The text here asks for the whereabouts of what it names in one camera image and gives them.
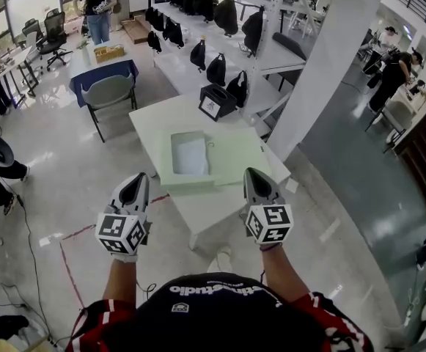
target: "black cap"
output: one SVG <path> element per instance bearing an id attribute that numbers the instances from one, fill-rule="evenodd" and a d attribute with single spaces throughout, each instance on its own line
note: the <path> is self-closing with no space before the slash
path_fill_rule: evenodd
<path id="1" fill-rule="evenodd" d="M 423 55 L 421 55 L 417 50 L 415 50 L 413 47 L 411 47 L 411 50 L 413 51 L 413 56 L 415 56 L 418 59 L 418 62 L 420 65 L 423 65 Z"/>

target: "white pillar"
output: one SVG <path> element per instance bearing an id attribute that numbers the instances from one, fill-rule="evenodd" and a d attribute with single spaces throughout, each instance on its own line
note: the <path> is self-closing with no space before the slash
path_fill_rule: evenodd
<path id="1" fill-rule="evenodd" d="M 313 126 L 350 67 L 381 0 L 332 0 L 268 145 L 283 161 Z"/>

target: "blue tablecloth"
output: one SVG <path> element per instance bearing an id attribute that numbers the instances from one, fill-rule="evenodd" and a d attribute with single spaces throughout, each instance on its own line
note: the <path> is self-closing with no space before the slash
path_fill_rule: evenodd
<path id="1" fill-rule="evenodd" d="M 86 102 L 82 97 L 82 87 L 87 91 L 92 86 L 92 84 L 100 81 L 101 79 L 115 75 L 128 77 L 130 73 L 134 76 L 134 81 L 136 83 L 136 77 L 138 76 L 139 71 L 138 68 L 136 68 L 133 60 L 115 62 L 114 64 L 88 70 L 87 72 L 72 78 L 69 83 L 69 88 L 74 92 L 74 94 L 76 94 L 79 107 L 84 107 Z"/>

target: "table with blue tablecloth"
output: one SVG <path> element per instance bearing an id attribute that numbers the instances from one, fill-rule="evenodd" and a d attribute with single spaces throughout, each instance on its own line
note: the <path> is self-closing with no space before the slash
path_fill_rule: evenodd
<path id="1" fill-rule="evenodd" d="M 109 40 L 100 45 L 87 45 L 82 49 L 74 51 L 69 66 L 69 88 L 76 94 L 79 107 L 84 107 L 86 105 L 82 97 L 82 88 L 87 91 L 92 84 L 101 79 L 116 75 L 128 77 L 131 73 L 136 82 L 139 71 L 129 54 L 106 62 L 101 62 L 100 64 L 95 61 L 94 48 L 118 44 L 119 43 Z"/>

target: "white paper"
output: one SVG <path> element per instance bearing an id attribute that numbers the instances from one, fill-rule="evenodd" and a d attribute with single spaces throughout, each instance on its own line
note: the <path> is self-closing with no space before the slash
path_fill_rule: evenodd
<path id="1" fill-rule="evenodd" d="M 182 134 L 172 136 L 173 170 L 178 175 L 209 175 L 204 138 L 185 140 Z"/>
<path id="2" fill-rule="evenodd" d="M 205 97 L 205 100 L 203 101 L 203 104 L 202 104 L 202 109 L 204 112 L 209 114 L 211 117 L 216 118 L 216 116 L 218 116 L 220 108 L 221 106 L 218 105 L 216 102 L 214 102 L 208 97 Z"/>

